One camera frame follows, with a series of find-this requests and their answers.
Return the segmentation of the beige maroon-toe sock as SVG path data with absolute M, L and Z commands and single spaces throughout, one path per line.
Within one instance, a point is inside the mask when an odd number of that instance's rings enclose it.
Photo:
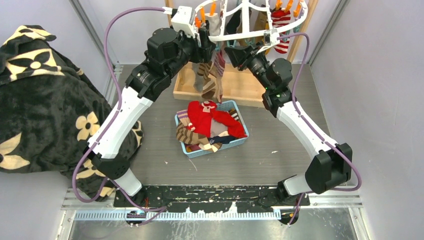
M 226 61 L 223 56 L 223 51 L 219 50 L 215 55 L 213 67 L 210 72 L 215 77 L 215 84 L 216 84 L 215 97 L 219 103 L 222 102 L 222 97 L 223 97 L 222 77 L 224 75 L 225 67 L 226 67 Z

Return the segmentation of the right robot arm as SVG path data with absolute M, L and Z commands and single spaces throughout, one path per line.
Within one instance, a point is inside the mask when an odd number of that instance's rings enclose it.
M 224 51 L 233 67 L 248 69 L 265 88 L 264 107 L 291 130 L 311 158 L 305 173 L 278 182 L 279 202 L 288 206 L 299 194 L 322 194 L 348 182 L 352 176 L 352 148 L 329 138 L 302 109 L 289 88 L 292 64 L 284 58 L 269 62 L 252 46 L 225 47 Z

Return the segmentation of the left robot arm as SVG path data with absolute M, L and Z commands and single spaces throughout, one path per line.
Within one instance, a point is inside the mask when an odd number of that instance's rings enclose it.
M 119 149 L 136 121 L 187 63 L 211 60 L 216 45 L 209 36 L 205 27 L 193 36 L 173 28 L 154 31 L 146 43 L 145 60 L 133 69 L 120 100 L 88 140 L 87 152 L 93 165 L 115 182 L 126 193 L 126 200 L 135 207 L 145 202 L 146 193 L 131 171 L 129 160 L 119 154 Z

